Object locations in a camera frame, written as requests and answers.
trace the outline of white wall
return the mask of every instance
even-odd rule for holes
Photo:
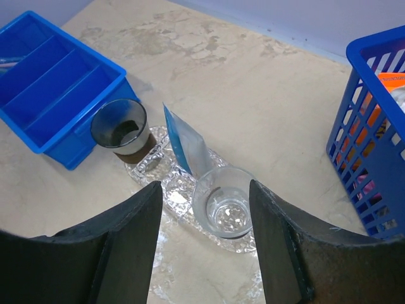
[[[61,26],[92,0],[0,0],[0,27],[21,15],[35,11],[50,22]]]
[[[339,56],[358,37],[405,24],[405,0],[172,1]]]

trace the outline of clear plastic tray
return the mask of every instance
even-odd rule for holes
[[[157,145],[137,165],[125,164],[131,178],[141,186],[152,181],[161,181],[163,188],[163,207],[179,221],[184,221],[214,241],[218,246],[236,253],[248,253],[256,250],[253,232],[240,239],[222,239],[203,230],[194,218],[191,199],[196,180],[183,170],[176,162],[165,126],[152,127]],[[228,162],[209,151],[213,163],[222,167]]]

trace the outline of clear drinking glass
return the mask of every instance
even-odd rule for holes
[[[125,163],[139,163],[156,145],[145,108],[132,99],[116,99],[94,115],[91,135]]]
[[[194,188],[192,210],[201,227],[225,239],[241,238],[252,229],[249,186],[254,177],[237,167],[218,167]]]

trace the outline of marble countertop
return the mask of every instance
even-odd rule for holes
[[[325,153],[350,68],[164,0],[95,0],[64,27],[128,72],[149,125],[162,102],[230,163],[290,203],[364,233]],[[0,228],[52,235],[140,187],[96,147],[74,171],[0,123]],[[215,245],[168,215],[148,303],[264,303],[256,254]]]

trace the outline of blue plastic tray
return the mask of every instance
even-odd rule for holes
[[[377,74],[405,72],[405,27],[355,40],[346,54],[353,69],[327,153],[368,234],[404,237],[405,114]]]
[[[73,170],[96,143],[94,113],[137,96],[126,72],[32,11],[0,30],[0,57],[24,56],[0,74],[0,117],[35,153]]]

